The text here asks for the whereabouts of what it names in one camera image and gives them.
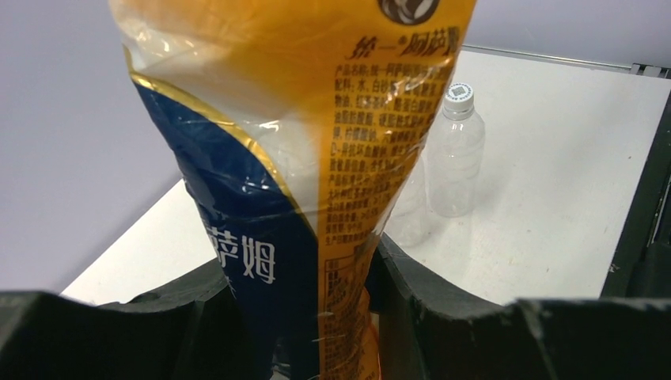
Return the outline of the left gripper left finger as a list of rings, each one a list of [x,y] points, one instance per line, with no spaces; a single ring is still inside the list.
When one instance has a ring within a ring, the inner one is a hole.
[[[4,379],[262,379],[215,260],[126,303],[1,295]]]

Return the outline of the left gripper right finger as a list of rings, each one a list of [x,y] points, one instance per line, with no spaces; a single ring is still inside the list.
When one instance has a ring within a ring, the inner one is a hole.
[[[373,257],[385,379],[667,379],[663,298],[522,299],[451,284],[389,237]]]

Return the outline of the orange blue label bottle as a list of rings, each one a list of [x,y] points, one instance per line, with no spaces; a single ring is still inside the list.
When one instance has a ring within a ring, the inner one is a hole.
[[[251,378],[379,379],[366,280],[473,1],[112,1],[250,335]]]

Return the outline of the clear bottle blue cap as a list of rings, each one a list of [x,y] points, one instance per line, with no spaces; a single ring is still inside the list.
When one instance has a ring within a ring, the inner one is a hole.
[[[430,232],[428,215],[424,160],[418,158],[400,190],[385,232],[402,248],[418,245]]]

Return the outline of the clear bottle white cap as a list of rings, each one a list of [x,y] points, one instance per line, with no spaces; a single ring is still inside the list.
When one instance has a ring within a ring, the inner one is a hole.
[[[474,89],[463,82],[451,84],[426,144],[427,196],[436,214],[461,217],[473,209],[485,138],[485,123],[476,111]]]

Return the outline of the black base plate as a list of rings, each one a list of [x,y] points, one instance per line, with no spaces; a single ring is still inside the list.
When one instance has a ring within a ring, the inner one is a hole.
[[[659,120],[601,297],[670,297],[670,101]]]

